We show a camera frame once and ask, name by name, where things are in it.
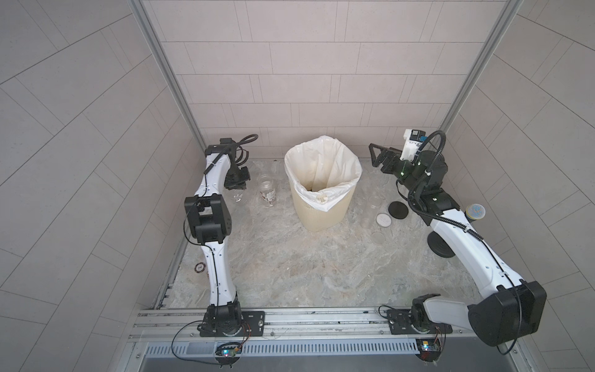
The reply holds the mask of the beige ribbed trash bin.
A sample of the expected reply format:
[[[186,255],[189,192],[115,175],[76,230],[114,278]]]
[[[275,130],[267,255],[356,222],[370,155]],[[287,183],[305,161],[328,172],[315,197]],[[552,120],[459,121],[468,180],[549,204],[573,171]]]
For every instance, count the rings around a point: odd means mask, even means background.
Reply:
[[[328,212],[322,212],[303,201],[293,186],[290,189],[297,216],[304,227],[311,232],[320,232],[340,223],[347,213],[355,192],[355,189],[352,189]]]

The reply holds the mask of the white trash bag liner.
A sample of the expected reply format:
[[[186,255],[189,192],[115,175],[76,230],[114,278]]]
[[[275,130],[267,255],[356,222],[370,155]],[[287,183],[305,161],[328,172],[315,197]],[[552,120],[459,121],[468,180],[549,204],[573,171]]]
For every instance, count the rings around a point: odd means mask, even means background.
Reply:
[[[326,135],[292,147],[284,156],[284,165],[299,198],[321,212],[344,200],[362,175],[355,153]]]

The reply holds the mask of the aluminium mounting rail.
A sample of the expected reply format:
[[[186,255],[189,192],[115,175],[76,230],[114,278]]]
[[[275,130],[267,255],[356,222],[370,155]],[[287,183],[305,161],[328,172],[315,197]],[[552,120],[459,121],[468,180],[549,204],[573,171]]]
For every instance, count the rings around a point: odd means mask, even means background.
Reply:
[[[248,308],[264,311],[263,336],[201,337],[197,326],[204,309],[140,311],[124,337],[128,342],[281,341],[286,339],[421,339],[432,335],[391,335],[384,317],[387,306],[353,308]]]

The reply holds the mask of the black lid glass jar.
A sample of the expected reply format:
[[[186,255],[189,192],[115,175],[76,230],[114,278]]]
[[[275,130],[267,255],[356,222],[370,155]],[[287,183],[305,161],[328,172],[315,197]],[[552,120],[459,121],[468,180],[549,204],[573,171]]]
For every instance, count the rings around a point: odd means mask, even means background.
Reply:
[[[366,163],[367,187],[371,192],[379,192],[385,187],[392,185],[394,176],[381,171],[379,167],[373,167],[370,162]]]

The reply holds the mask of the white jar lid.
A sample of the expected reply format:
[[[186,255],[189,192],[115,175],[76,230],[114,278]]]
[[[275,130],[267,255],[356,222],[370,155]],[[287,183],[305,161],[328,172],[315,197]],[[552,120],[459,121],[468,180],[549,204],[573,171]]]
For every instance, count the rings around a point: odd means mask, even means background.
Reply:
[[[386,213],[379,213],[376,217],[376,222],[383,228],[388,228],[392,224],[392,218]]]

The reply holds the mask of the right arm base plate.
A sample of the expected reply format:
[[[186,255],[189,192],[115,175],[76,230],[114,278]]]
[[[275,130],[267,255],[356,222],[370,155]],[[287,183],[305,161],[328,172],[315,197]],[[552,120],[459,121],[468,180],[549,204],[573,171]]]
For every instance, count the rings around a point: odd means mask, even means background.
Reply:
[[[410,309],[389,308],[384,310],[391,335],[436,335],[451,334],[453,328],[444,323],[426,323],[415,328]]]

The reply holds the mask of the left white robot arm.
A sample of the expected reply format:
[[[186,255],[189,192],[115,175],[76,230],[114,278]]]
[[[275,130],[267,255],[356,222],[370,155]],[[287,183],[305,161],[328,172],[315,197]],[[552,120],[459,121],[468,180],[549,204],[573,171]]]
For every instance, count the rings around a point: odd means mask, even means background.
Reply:
[[[246,141],[257,139],[249,135],[239,142],[222,138],[205,150],[206,169],[195,195],[184,200],[187,227],[194,245],[201,247],[209,271],[211,288],[206,322],[241,323],[241,308],[235,285],[232,283],[227,248],[232,233],[232,217],[223,190],[246,189],[250,180],[245,166],[249,154],[243,151]]]

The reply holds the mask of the right circuit board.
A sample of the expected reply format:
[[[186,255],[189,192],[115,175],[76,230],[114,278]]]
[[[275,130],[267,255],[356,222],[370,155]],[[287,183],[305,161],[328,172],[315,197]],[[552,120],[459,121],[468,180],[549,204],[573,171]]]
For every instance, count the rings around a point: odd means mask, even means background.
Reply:
[[[416,339],[419,354],[417,357],[424,362],[437,361],[443,351],[442,344],[437,339]]]

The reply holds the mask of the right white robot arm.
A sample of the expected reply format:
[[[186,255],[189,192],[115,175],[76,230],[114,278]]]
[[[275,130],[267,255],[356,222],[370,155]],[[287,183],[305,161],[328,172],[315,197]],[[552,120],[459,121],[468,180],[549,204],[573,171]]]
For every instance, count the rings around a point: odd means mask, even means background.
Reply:
[[[457,257],[470,273],[482,297],[466,305],[439,294],[412,302],[411,321],[420,333],[438,324],[474,331],[490,347],[536,333],[542,321],[547,294],[537,281],[528,282],[510,268],[474,229],[457,202],[442,187],[448,171],[440,150],[421,149],[413,161],[401,150],[369,146],[372,164],[406,187],[409,209],[432,228],[429,240],[440,257]]]

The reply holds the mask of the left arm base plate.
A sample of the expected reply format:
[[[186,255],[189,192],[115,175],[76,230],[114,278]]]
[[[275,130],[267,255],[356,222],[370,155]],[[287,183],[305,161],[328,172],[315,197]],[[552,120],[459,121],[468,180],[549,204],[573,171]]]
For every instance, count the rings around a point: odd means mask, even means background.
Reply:
[[[236,311],[208,309],[197,326],[201,337],[263,336],[264,311]]]

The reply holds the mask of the circuit board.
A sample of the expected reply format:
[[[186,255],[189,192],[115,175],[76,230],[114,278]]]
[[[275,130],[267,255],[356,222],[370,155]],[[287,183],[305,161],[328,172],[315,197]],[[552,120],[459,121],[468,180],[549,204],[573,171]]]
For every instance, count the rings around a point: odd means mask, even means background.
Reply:
[[[443,351],[442,344],[437,339],[416,339],[419,354],[417,357],[424,362],[437,361]]]
[[[242,343],[225,343],[217,346],[215,356],[223,358],[234,358],[240,355]]]

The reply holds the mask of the white lid rose tea jar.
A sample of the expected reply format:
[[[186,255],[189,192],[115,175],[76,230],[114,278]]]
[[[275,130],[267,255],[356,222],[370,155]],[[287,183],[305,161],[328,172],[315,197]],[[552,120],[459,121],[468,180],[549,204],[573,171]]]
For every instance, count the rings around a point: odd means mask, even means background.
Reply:
[[[277,200],[276,184],[274,179],[267,174],[260,175],[258,178],[260,197],[267,206],[274,206]]]

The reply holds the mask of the left circuit board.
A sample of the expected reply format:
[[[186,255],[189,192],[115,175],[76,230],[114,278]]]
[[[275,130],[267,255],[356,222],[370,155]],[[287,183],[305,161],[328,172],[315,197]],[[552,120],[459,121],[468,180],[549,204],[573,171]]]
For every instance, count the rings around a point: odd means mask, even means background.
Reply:
[[[225,343],[217,346],[215,356],[223,358],[234,358],[240,355],[242,343]]]

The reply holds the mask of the round knob on stalk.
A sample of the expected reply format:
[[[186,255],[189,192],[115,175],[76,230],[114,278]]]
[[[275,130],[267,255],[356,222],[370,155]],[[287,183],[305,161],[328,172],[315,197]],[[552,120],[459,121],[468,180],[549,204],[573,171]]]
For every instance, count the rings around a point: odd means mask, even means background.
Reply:
[[[465,217],[469,223],[474,223],[475,221],[483,219],[486,213],[485,207],[477,203],[467,206],[464,211]],[[446,243],[446,241],[436,232],[431,232],[428,235],[427,244],[430,250],[440,257],[452,258],[456,255],[448,243]]]

